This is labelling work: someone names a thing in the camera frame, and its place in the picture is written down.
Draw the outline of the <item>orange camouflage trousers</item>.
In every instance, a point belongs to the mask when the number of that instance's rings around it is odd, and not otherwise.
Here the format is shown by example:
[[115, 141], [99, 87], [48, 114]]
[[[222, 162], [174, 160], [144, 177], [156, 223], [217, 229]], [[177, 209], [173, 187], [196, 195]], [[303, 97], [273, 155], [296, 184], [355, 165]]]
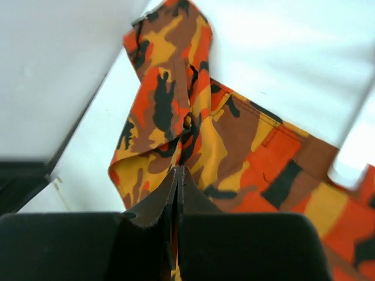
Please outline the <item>orange camouflage trousers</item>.
[[124, 36], [141, 85], [108, 174], [125, 206], [184, 165], [223, 211], [306, 215], [335, 280], [373, 280], [374, 167], [357, 192], [334, 186], [337, 148], [212, 79], [211, 41], [190, 1], [165, 1]]

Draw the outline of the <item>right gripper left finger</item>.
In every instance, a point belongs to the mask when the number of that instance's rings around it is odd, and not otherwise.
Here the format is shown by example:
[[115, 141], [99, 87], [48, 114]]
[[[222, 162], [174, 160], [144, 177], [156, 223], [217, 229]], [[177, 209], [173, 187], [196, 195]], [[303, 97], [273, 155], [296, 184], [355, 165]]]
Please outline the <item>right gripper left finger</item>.
[[108, 280], [170, 280], [176, 268], [176, 192], [179, 168], [121, 214]]

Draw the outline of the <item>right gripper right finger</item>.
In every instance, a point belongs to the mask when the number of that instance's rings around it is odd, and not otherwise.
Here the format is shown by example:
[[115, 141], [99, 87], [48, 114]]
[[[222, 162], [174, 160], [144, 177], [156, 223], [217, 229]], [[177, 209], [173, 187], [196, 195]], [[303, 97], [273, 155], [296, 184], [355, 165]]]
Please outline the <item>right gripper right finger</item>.
[[178, 264], [182, 280], [214, 280], [214, 221], [223, 212], [178, 167]]

